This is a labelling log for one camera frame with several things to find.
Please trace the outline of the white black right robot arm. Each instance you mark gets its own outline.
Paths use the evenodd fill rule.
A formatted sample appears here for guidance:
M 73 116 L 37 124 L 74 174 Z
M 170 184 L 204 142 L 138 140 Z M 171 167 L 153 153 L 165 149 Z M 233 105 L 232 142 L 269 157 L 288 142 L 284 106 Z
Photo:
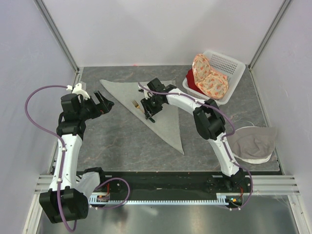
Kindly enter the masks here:
M 209 142 L 219 161 L 225 177 L 224 188 L 229 192 L 236 191 L 241 186 L 243 170 L 227 141 L 225 121 L 229 119 L 220 111 L 217 103 L 212 99 L 196 99 L 172 84 L 165 86 L 157 78 L 145 86 L 138 83 L 138 86 L 139 91 L 144 93 L 141 104 L 147 119 L 158 114 L 164 104 L 178 107 L 193 116 L 198 134 Z

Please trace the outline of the grey cloth napkin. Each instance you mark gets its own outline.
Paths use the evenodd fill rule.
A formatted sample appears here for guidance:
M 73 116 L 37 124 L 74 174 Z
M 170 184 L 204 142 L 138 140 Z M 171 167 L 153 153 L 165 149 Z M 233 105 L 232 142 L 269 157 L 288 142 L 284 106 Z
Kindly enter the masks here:
M 140 101 L 144 99 L 144 94 L 139 91 L 137 82 L 112 82 L 101 79 L 101 85 L 125 108 L 141 120 L 148 128 L 150 128 L 158 137 L 165 141 L 175 150 L 184 154 L 179 128 L 178 108 L 172 105 L 163 105 L 162 111 L 152 117 L 155 122 L 151 122 L 145 118 L 142 104 Z M 140 104 L 140 108 L 136 108 L 132 101 L 135 100 Z

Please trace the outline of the gold fork green handle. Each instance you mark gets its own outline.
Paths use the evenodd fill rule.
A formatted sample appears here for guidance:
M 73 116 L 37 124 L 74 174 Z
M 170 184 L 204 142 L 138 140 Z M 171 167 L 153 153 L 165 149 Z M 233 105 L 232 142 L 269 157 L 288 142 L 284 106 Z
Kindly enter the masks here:
M 144 110 L 141 109 L 140 105 L 135 101 L 132 100 L 132 104 L 134 105 L 135 108 L 137 108 L 138 110 L 140 110 L 143 114 L 145 114 Z M 148 118 L 149 121 L 151 121 L 152 123 L 155 123 L 155 120 L 151 117 Z

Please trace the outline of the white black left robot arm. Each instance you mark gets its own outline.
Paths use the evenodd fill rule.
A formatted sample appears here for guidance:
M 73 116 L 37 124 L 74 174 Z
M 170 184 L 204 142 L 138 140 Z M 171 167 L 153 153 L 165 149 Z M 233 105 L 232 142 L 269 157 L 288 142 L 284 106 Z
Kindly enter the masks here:
M 110 112 L 114 103 L 99 91 L 94 95 L 99 103 L 70 93 L 61 97 L 62 112 L 56 133 L 59 137 L 58 157 L 52 182 L 47 192 L 40 194 L 39 203 L 51 223 L 85 219 L 89 198 L 93 191 L 101 192 L 107 186 L 100 167 L 84 171 L 76 180 L 78 155 L 86 129 L 86 121 Z

